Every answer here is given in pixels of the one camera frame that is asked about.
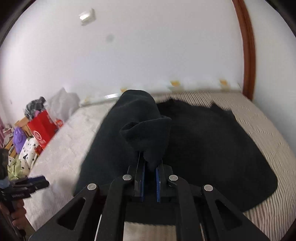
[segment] black device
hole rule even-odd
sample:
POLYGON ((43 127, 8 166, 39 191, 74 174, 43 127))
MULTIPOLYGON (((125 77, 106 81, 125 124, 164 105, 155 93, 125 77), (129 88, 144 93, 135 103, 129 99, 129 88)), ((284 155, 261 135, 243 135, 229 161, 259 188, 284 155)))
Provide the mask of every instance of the black device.
MULTIPOLYGON (((23 178, 14 181, 8 180, 8 150, 0 149, 0 202, 2 202, 9 213, 16 210, 16 201, 31 197, 31 194, 39 189, 49 186, 44 176, 34 178, 23 178)), ((19 230, 12 225, 11 216, 5 218, 0 212, 0 237, 1 240, 23 240, 26 236, 24 230, 19 230)))
POLYGON ((269 240, 211 185, 190 185, 163 163, 150 172, 140 155, 111 184, 85 187, 30 241, 118 241, 125 221, 174 224, 181 241, 269 240))

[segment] black towel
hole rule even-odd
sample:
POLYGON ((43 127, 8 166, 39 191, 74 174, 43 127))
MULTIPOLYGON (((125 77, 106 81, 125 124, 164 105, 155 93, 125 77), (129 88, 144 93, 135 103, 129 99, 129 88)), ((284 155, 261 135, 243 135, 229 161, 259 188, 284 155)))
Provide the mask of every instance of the black towel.
POLYGON ((211 184, 241 211, 268 198, 277 177, 231 111, 169 100, 157 104, 172 119, 163 162, 190 184, 211 184))
POLYGON ((81 165, 76 195, 89 183, 104 185, 126 174, 143 152, 154 170, 168 144, 171 119, 160 115, 157 105, 145 91, 128 90, 103 120, 81 165))

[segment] white wall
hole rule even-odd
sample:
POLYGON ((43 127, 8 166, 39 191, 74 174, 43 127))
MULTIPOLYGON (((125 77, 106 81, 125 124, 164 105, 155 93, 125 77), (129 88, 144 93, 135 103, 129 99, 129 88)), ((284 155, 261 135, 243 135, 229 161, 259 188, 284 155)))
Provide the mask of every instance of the white wall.
POLYGON ((0 102, 0 118, 1 118, 1 120, 3 122, 3 124, 8 123, 6 113, 5 113, 4 109, 3 109, 3 106, 1 104, 1 102, 0 102))
POLYGON ((256 44, 254 103, 296 153, 296 38, 265 0, 245 0, 256 44))
POLYGON ((37 0, 0 49, 0 99, 7 118, 62 86, 83 98, 120 88, 167 91, 233 88, 243 79, 243 50, 231 0, 37 0), (96 21, 79 14, 94 8, 96 21))

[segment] light switch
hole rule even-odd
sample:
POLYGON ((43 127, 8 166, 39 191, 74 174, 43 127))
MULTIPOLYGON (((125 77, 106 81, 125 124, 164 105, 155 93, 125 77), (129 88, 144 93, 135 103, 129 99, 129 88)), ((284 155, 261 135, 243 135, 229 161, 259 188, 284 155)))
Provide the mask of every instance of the light switch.
POLYGON ((96 15, 94 9, 90 9, 89 11, 85 11, 79 14, 79 18, 81 20, 81 25, 87 25, 96 20, 96 15))

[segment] red shopping bag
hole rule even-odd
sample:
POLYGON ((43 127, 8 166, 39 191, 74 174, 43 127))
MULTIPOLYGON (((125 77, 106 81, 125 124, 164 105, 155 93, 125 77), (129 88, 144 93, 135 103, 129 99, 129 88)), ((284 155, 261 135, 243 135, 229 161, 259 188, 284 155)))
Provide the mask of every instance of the red shopping bag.
POLYGON ((58 130, 46 110, 31 120, 28 127, 43 149, 58 130))

